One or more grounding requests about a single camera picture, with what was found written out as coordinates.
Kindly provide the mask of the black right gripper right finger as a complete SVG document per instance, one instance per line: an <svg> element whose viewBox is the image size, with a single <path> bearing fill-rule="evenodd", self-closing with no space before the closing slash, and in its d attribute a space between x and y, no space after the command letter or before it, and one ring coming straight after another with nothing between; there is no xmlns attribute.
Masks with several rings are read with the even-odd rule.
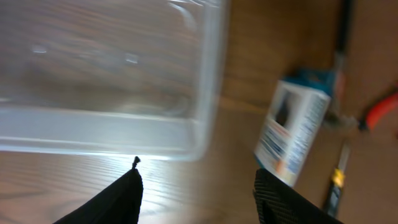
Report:
<svg viewBox="0 0 398 224"><path fill-rule="evenodd" d="M266 169L258 169L253 196L260 224L341 224Z"/></svg>

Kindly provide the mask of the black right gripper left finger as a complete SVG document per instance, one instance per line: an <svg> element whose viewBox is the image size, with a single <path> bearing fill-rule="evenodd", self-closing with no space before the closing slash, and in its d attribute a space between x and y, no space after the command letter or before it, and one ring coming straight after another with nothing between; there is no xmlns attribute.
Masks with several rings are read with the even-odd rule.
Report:
<svg viewBox="0 0 398 224"><path fill-rule="evenodd" d="M135 157L128 172L55 224L137 224L144 191L140 161Z"/></svg>

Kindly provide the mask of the white blue product box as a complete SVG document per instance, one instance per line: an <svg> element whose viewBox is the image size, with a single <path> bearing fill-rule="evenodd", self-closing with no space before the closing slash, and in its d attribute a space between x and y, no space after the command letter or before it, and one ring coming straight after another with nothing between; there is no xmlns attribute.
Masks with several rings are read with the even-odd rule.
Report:
<svg viewBox="0 0 398 224"><path fill-rule="evenodd" d="M254 155L291 187L322 125L335 80L331 70L302 68L277 83Z"/></svg>

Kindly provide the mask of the small black-handled hammer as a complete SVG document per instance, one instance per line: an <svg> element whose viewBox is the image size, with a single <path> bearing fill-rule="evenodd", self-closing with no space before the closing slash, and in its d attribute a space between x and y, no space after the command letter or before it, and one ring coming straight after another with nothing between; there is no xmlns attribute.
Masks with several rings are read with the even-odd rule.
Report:
<svg viewBox="0 0 398 224"><path fill-rule="evenodd" d="M347 128L353 123L351 118L347 118L341 114L341 104L343 101L343 93L346 83L346 76L344 74L345 60L349 42L353 8L354 0L340 1L333 59L333 92L329 108L323 121L323 125L330 129Z"/></svg>

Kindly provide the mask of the clear plastic container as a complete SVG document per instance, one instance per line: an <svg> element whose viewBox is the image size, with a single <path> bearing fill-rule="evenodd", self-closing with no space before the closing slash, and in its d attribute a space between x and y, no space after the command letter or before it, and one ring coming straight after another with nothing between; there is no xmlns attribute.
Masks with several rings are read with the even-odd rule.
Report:
<svg viewBox="0 0 398 224"><path fill-rule="evenodd" d="M1 149L201 158L228 1L1 0Z"/></svg>

